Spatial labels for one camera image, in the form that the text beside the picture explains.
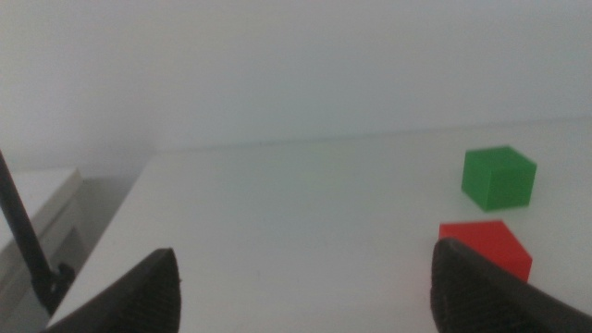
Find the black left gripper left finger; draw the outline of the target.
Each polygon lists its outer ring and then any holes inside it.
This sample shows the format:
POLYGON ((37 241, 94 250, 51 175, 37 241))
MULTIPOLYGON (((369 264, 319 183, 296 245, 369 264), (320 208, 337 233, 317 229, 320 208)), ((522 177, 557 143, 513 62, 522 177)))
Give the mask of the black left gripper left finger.
POLYGON ((157 249, 45 333, 177 333, 180 278, 172 249, 157 249))

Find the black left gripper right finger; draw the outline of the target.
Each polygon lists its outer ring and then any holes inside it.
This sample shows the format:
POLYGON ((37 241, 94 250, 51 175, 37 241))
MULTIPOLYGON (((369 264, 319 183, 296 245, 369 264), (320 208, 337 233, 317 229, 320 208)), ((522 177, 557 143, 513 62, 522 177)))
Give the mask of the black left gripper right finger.
POLYGON ((591 316, 454 238, 435 244, 430 306, 439 332, 591 333, 591 316))

